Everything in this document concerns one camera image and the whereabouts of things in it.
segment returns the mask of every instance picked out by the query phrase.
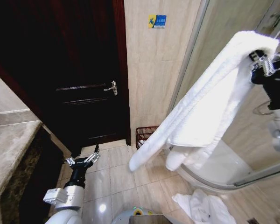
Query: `dark wooden door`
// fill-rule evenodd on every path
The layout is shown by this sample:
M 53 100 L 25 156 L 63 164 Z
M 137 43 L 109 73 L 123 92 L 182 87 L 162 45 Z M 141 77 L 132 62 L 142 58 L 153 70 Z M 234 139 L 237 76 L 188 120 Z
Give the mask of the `dark wooden door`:
M 0 0 L 0 77 L 74 155 L 130 144 L 125 35 L 123 0 Z

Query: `marble countertop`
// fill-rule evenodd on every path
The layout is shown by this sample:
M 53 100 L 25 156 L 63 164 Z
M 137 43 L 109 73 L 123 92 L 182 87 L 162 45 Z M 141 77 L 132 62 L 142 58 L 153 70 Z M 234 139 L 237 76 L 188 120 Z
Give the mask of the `marble countertop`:
M 0 126 L 0 195 L 40 126 L 38 120 Z

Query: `red wire basket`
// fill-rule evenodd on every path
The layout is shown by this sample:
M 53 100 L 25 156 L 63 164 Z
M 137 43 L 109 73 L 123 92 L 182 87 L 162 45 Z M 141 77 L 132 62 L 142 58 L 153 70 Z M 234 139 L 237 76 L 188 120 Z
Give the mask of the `red wire basket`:
M 159 126 L 136 128 L 136 148 L 139 149 L 158 127 Z

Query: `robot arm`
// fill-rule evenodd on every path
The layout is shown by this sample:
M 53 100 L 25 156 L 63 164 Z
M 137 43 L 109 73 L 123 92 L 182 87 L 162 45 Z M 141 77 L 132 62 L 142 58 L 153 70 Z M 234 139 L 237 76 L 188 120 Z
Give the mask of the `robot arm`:
M 81 214 L 84 202 L 85 174 L 100 158 L 99 147 L 96 145 L 95 151 L 89 157 L 66 161 L 73 169 L 70 180 L 65 184 L 64 189 L 49 189 L 43 198 L 44 202 L 52 204 L 59 212 L 54 214 L 47 224 L 81 224 Z
M 280 152 L 280 54 L 271 60 L 263 51 L 256 50 L 249 57 L 254 61 L 251 81 L 263 85 L 271 100 L 268 108 L 275 116 L 268 128 L 273 138 L 273 147 Z

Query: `white towel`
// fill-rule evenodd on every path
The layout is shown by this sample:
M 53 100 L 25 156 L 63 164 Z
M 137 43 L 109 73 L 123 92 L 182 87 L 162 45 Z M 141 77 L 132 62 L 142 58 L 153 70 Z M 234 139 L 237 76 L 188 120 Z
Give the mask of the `white towel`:
M 132 156 L 130 170 L 135 171 L 147 162 L 166 142 L 187 146 L 184 150 L 173 147 L 166 161 L 168 169 L 175 170 L 182 163 L 203 164 L 252 87 L 248 55 L 260 49 L 272 58 L 278 44 L 278 40 L 254 31 L 236 33 L 159 128 Z
M 219 197 L 208 196 L 200 189 L 196 189 L 193 195 L 176 194 L 172 199 L 195 224 L 236 224 Z

